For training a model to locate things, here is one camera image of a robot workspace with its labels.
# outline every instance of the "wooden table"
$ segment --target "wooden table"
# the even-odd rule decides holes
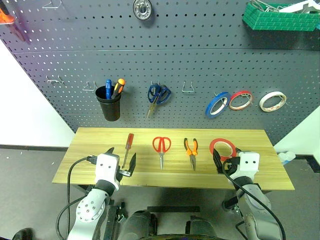
[[[264,130],[242,129],[173,129],[173,128],[78,128],[54,178],[53,183],[66,183],[68,170],[76,160],[88,155],[99,155],[114,147],[122,165],[128,134],[133,133],[132,148],[126,166],[136,153],[136,167],[132,177],[123,177],[121,185],[157,186],[178,188],[233,189],[223,174],[218,174],[209,150],[210,142],[216,138],[231,141],[242,151],[260,154],[259,172],[254,182],[263,190],[294,190],[283,165]],[[164,167],[160,170],[159,155],[152,147],[155,137],[169,137],[172,145],[164,155]],[[193,171],[184,148],[184,138],[198,141],[196,171]],[[89,162],[77,164],[71,174],[71,183],[95,184],[95,165]]]

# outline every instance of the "green basket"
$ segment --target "green basket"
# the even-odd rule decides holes
[[[268,4],[275,8],[290,5],[281,3]],[[313,31],[320,22],[320,14],[264,12],[248,3],[244,11],[243,21],[253,30]]]

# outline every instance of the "gray pegboard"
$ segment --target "gray pegboard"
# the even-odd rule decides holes
[[[300,49],[319,50],[319,31],[253,31],[243,21],[247,1],[152,0],[153,15],[140,21],[133,1],[7,0],[28,41],[2,27],[13,53],[74,50]],[[53,0],[55,6],[60,0]],[[272,2],[295,3],[296,0]]]
[[[68,0],[43,9],[46,1],[7,1],[29,41],[19,42],[5,26],[0,38],[74,131],[265,129],[275,144],[319,106],[320,55],[310,51],[319,49],[319,31],[252,31],[242,22],[244,1],[151,1],[147,23],[134,17],[132,3]],[[47,84],[46,76],[58,75],[64,85]],[[116,122],[105,121],[95,95],[83,91],[87,81],[102,86],[108,78],[127,81]],[[172,96],[145,120],[151,80],[166,84]],[[193,81],[196,93],[181,92],[184,80],[187,87]],[[214,93],[240,90],[253,93],[252,106],[205,117]],[[272,91],[285,93],[288,104],[263,112],[259,100]]]

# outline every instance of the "black cable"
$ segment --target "black cable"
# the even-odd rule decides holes
[[[229,163],[230,160],[227,160],[223,163],[222,165],[222,172],[223,174],[233,183],[235,184],[238,188],[240,188],[242,191],[244,191],[247,195],[249,195],[251,198],[253,198],[254,200],[256,200],[262,207],[265,208],[265,210],[267,210],[271,216],[276,220],[276,222],[278,223],[280,230],[281,230],[281,234],[282,234],[282,240],[286,240],[286,233],[285,233],[285,229],[282,226],[279,218],[277,218],[277,216],[271,211],[271,209],[269,209],[263,202],[261,202],[258,198],[256,198],[253,194],[251,194],[250,192],[248,192],[246,189],[244,189],[242,186],[240,186],[235,180],[233,180],[226,172],[225,170],[225,166],[227,163]]]
[[[242,237],[245,239],[245,240],[248,240],[248,238],[246,237],[246,235],[240,230],[240,228],[239,228],[239,226],[241,225],[241,224],[244,224],[245,223],[245,221],[241,221],[241,222],[239,222],[239,223],[237,223],[236,225],[235,225],[235,228],[238,230],[238,232],[242,235]]]
[[[86,197],[86,195],[85,195],[85,196],[82,196],[82,197],[79,197],[78,199],[76,199],[76,200],[74,200],[73,202],[71,202],[71,203],[69,203],[68,205],[66,205],[66,206],[59,212],[58,217],[56,218],[56,222],[55,222],[55,232],[56,232],[56,234],[58,235],[58,237],[59,237],[60,240],[65,240],[65,239],[62,237],[62,235],[61,235],[61,233],[60,233],[60,230],[59,230],[59,222],[60,222],[60,218],[61,218],[62,214],[64,213],[64,211],[65,211],[66,209],[70,209],[70,206],[71,206],[71,205],[73,205],[73,204],[81,201],[81,200],[84,199],[85,197]]]
[[[71,178],[71,172],[75,165],[78,163],[87,160],[87,157],[83,157],[79,159],[78,161],[74,162],[71,167],[69,168],[68,177],[67,177],[67,184],[66,184],[66,204],[69,205],[70,203],[70,178]],[[67,208],[67,216],[66,216],[66,236],[68,237],[70,233],[70,208]]]

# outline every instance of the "red tape roll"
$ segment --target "red tape roll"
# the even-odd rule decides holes
[[[238,96],[242,96],[242,95],[249,95],[249,99],[248,101],[241,105],[241,106],[232,106],[231,103],[232,101],[238,97]],[[233,94],[230,98],[230,102],[229,102],[229,108],[231,108],[232,110],[242,110],[245,109],[246,107],[248,107],[250,104],[252,104],[252,101],[254,100],[254,96],[252,95],[252,93],[250,91],[238,91],[235,94]]]
[[[237,150],[236,150],[236,147],[235,147],[235,145],[232,143],[232,142],[230,142],[229,140],[227,140],[227,139],[224,139],[224,138],[216,138],[216,139],[214,139],[211,143],[210,143],[210,153],[213,155],[214,154],[214,148],[215,148],[215,145],[217,144],[217,143],[224,143],[224,144],[226,144],[228,147],[230,147],[231,149],[232,149],[232,153],[231,153],[231,155],[229,155],[229,156],[222,156],[221,154],[220,154],[220,160],[222,161],[222,162],[224,162],[225,160],[227,160],[227,159],[230,159],[230,158],[232,158],[232,157],[236,157],[237,156]]]

